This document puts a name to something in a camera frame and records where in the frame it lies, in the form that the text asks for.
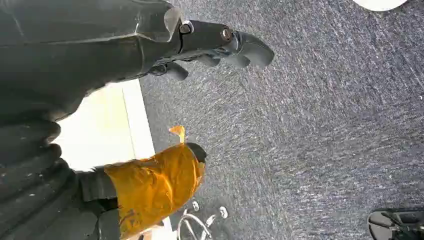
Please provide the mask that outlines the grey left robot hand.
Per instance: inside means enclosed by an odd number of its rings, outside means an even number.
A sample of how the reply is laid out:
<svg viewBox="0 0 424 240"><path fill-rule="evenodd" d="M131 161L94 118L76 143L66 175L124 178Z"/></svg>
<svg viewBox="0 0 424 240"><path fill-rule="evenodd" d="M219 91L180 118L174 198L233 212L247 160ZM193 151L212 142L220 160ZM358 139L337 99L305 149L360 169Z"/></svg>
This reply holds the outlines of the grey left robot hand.
<svg viewBox="0 0 424 240"><path fill-rule="evenodd" d="M59 121L109 83L214 67L268 66L259 38L224 24L182 21L164 0L3 0L0 3L0 237L127 240L196 192L206 153L181 142L148 159L75 171L54 140Z"/></svg>

